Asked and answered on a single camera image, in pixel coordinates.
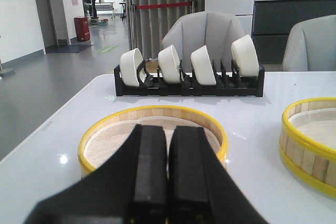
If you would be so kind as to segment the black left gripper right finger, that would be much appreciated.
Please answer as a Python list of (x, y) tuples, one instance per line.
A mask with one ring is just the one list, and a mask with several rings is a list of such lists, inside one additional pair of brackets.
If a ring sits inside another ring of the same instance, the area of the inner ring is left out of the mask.
[(266, 223), (222, 166), (202, 127), (174, 130), (169, 223)]

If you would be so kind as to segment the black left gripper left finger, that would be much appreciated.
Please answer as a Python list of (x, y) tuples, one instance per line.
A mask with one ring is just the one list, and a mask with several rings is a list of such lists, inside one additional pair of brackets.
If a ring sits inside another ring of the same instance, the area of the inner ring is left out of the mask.
[(98, 169), (40, 201), (25, 223), (165, 223), (166, 162), (163, 129), (136, 125)]

